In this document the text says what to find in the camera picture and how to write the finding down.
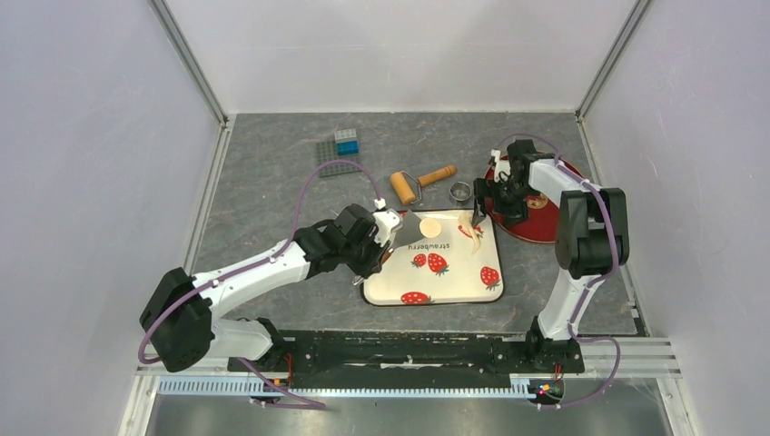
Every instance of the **dough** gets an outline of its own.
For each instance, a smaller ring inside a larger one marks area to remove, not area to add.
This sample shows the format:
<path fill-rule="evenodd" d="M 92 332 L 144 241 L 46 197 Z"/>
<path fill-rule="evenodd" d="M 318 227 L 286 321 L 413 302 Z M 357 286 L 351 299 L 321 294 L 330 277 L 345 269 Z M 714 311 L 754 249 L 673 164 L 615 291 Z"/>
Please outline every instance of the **dough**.
<path fill-rule="evenodd" d="M 436 218 L 423 218 L 420 222 L 420 233 L 426 238 L 435 238 L 441 234 L 441 223 Z"/>
<path fill-rule="evenodd" d="M 465 211 L 459 215 L 458 224 L 461 225 L 466 232 L 468 232 L 471 238 L 473 238 L 473 251 L 470 253 L 476 254 L 479 248 L 481 248 L 481 241 L 479 240 L 479 236 L 476 234 L 476 229 L 470 225 L 470 220 L 472 218 L 473 213 L 471 213 L 471 211 Z"/>

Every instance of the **small metal bowl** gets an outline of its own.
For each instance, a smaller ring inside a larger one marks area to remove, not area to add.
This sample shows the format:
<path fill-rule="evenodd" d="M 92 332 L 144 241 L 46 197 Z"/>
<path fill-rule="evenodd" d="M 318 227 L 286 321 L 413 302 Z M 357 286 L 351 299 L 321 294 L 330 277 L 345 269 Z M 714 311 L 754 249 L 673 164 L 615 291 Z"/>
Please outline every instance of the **small metal bowl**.
<path fill-rule="evenodd" d="M 473 190 L 470 189 L 470 185 L 465 182 L 455 182 L 449 188 L 449 196 L 452 197 L 452 202 L 456 206 L 465 205 L 470 200 L 470 196 L 473 194 Z"/>

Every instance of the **gray floor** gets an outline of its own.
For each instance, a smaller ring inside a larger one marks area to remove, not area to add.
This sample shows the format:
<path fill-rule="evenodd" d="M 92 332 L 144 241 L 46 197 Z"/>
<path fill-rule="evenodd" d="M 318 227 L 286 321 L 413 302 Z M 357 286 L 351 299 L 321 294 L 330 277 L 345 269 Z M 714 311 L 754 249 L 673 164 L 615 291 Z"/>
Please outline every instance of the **gray floor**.
<path fill-rule="evenodd" d="M 569 380 L 566 400 L 600 381 Z M 262 409 L 237 397 L 159 396 L 150 436 L 205 435 L 628 435 L 673 434 L 655 380 L 615 381 L 607 393 L 562 411 L 521 400 L 321 399 L 327 411 Z"/>
<path fill-rule="evenodd" d="M 375 174 L 391 206 L 399 205 L 388 183 L 391 173 L 422 174 L 455 164 L 455 180 L 469 182 L 485 173 L 489 150 L 515 132 L 547 137 L 580 171 L 589 173 L 571 114 L 239 114 L 195 271 L 234 263 L 285 239 L 297 195 L 316 166 L 314 144 L 346 128 L 357 129 L 361 161 Z M 452 207 L 448 189 L 448 181 L 429 186 L 414 209 Z M 319 179 L 311 185 L 300 224 L 333 218 L 350 203 L 370 207 L 373 196 L 361 173 Z M 553 247 L 524 243 L 503 232 L 498 240 L 506 289 L 494 303 L 378 308 L 361 299 L 350 284 L 352 273 L 341 267 L 268 292 L 228 318 L 268 317 L 280 329 L 525 332 L 556 280 Z M 599 289 L 580 331 L 636 332 L 619 278 Z"/>

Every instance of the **red plate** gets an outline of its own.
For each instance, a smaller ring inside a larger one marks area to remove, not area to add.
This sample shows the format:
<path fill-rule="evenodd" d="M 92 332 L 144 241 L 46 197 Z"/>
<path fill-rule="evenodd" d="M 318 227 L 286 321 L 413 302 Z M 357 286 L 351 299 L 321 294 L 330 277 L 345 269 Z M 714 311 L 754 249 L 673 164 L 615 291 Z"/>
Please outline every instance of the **red plate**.
<path fill-rule="evenodd" d="M 564 164 L 575 173 L 580 172 L 569 162 Z M 491 180 L 495 177 L 495 170 L 490 166 L 484 178 Z M 558 208 L 545 195 L 530 195 L 527 197 L 527 207 L 529 208 L 529 219 L 524 223 L 503 225 L 503 217 L 498 213 L 490 213 L 492 221 L 497 223 L 508 234 L 519 238 L 528 243 L 554 243 L 556 241 L 556 226 L 558 224 Z M 487 210 L 492 209 L 492 200 L 487 199 Z"/>

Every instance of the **white wall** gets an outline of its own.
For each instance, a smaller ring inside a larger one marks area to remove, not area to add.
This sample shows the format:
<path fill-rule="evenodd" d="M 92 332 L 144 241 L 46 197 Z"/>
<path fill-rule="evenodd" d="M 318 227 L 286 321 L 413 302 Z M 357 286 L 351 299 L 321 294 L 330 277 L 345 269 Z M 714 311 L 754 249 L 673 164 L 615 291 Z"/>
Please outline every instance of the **white wall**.
<path fill-rule="evenodd" d="M 0 434 L 115 434 L 216 139 L 144 0 L 0 6 Z"/>
<path fill-rule="evenodd" d="M 645 315 L 668 334 L 704 434 L 766 434 L 770 9 L 654 2 L 589 113 L 628 197 Z"/>
<path fill-rule="evenodd" d="M 226 111 L 574 110 L 633 0 L 167 0 Z"/>

